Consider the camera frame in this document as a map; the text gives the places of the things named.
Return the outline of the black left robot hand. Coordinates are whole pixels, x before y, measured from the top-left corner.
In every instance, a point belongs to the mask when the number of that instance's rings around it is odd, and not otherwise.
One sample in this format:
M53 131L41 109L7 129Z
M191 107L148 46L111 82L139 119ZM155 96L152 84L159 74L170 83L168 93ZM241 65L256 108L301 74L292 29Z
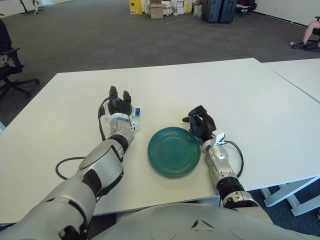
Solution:
M131 102L131 95L128 91L124 90L122 98L119 98L116 87L113 85L110 87L107 103L107 108L110 115L121 113L130 116L133 111Z

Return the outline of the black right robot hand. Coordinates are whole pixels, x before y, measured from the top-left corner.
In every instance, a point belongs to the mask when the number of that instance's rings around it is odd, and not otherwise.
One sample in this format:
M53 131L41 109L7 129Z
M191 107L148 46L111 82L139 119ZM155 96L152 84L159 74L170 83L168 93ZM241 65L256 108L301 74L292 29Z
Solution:
M189 132L202 144L212 139L212 132L217 129L213 118L202 105L192 109L182 121L189 123Z

